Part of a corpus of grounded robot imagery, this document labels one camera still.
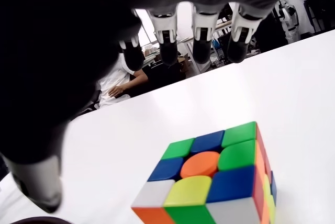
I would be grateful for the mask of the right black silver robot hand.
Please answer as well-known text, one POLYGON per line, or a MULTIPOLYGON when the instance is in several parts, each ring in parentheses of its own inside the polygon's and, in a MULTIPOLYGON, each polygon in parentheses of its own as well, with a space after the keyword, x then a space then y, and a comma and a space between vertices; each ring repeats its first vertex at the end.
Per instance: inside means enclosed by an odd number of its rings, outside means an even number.
POLYGON ((119 50, 128 68, 142 67, 135 9, 149 12, 162 60, 172 65, 176 7, 185 1, 193 4, 193 56, 203 64, 227 3, 236 3, 228 57, 239 63, 278 0, 1 0, 1 156, 40 209, 53 213, 61 205, 64 133, 119 50))

